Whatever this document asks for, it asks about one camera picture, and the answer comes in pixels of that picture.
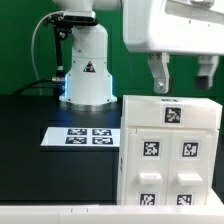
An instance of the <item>black cable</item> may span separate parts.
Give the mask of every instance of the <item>black cable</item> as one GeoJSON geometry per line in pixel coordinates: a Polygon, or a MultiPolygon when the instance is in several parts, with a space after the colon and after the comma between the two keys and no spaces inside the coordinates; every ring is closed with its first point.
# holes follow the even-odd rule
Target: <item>black cable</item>
{"type": "Polygon", "coordinates": [[[26,89],[30,89],[30,88],[32,88],[35,85],[38,85],[40,83],[47,83],[47,82],[52,82],[52,79],[41,79],[41,80],[38,80],[38,81],[35,81],[35,82],[31,82],[30,84],[28,84],[28,85],[26,85],[26,86],[24,86],[22,88],[17,89],[16,91],[14,91],[12,93],[12,95],[20,95],[26,89]]]}
{"type": "Polygon", "coordinates": [[[120,4],[121,4],[121,9],[123,11],[123,0],[120,0],[120,4]]]}

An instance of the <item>cable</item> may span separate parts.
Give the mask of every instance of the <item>cable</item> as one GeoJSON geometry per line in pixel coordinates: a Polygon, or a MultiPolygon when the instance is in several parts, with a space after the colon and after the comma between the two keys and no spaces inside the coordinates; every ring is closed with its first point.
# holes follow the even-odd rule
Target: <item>cable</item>
{"type": "Polygon", "coordinates": [[[58,13],[63,13],[64,11],[57,11],[57,12],[52,12],[52,13],[49,13],[48,15],[44,16],[40,21],[39,23],[37,24],[34,32],[33,32],[33,35],[32,35],[32,42],[31,42],[31,59],[32,59],[32,65],[33,65],[33,69],[34,69],[34,73],[35,73],[35,76],[36,76],[36,80],[40,80],[40,77],[39,77],[39,74],[38,74],[38,71],[37,71],[37,67],[36,67],[36,63],[35,63],[35,56],[34,56],[34,45],[35,45],[35,39],[36,39],[36,35],[37,35],[37,31],[39,30],[41,24],[43,23],[43,21],[45,19],[47,19],[49,16],[52,16],[54,14],[58,14],[58,13]]]}
{"type": "Polygon", "coordinates": [[[14,91],[12,93],[12,95],[14,95],[14,96],[15,95],[20,95],[26,89],[30,89],[30,88],[33,88],[33,86],[35,86],[35,85],[38,85],[40,83],[47,83],[47,82],[52,82],[52,79],[41,79],[41,80],[38,80],[38,81],[35,81],[35,82],[31,82],[30,84],[28,84],[28,85],[26,85],[26,86],[24,86],[22,88],[17,89],[16,91],[14,91]]]}
{"type": "Polygon", "coordinates": [[[120,0],[120,4],[121,4],[121,9],[124,9],[124,5],[123,5],[123,0],[120,0]]]}

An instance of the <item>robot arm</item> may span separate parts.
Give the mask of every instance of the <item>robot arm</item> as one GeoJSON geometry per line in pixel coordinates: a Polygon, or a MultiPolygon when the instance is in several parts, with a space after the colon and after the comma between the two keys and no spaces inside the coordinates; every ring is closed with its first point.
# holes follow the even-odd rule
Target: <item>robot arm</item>
{"type": "Polygon", "coordinates": [[[198,55],[196,85],[201,89],[212,86],[219,55],[224,54],[223,0],[53,1],[66,9],[65,18],[81,20],[82,16],[94,20],[95,9],[113,10],[123,5],[124,42],[130,52],[149,53],[156,93],[171,89],[167,67],[170,54],[198,55]]]}

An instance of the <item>white box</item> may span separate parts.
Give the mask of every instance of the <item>white box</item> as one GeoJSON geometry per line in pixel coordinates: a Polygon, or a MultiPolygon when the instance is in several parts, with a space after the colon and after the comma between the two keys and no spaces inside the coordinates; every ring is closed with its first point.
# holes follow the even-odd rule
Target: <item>white box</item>
{"type": "Polygon", "coordinates": [[[117,203],[204,205],[222,106],[197,98],[125,96],[117,203]]]}

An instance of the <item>green background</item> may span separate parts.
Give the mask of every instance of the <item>green background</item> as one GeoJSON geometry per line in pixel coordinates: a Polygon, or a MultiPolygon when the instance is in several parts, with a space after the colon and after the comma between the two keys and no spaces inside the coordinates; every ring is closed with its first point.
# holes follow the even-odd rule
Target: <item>green background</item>
{"type": "MultiPolygon", "coordinates": [[[[0,94],[11,94],[14,90],[35,81],[31,63],[31,38],[39,20],[59,8],[51,0],[1,0],[0,20],[0,94]]],[[[153,78],[149,71],[146,54],[129,54],[122,37],[122,15],[120,11],[98,11],[97,17],[109,34],[108,70],[114,79],[114,94],[156,95],[153,78]]],[[[71,62],[71,38],[63,42],[66,71],[71,62]]],[[[54,36],[51,25],[42,26],[36,37],[35,58],[40,78],[55,76],[54,36]]],[[[214,78],[214,86],[208,91],[195,89],[198,72],[196,56],[172,55],[169,63],[170,75],[174,78],[173,91],[169,96],[209,97],[224,103],[224,58],[214,78]]],[[[39,94],[26,91],[25,94],[39,94]]]]}

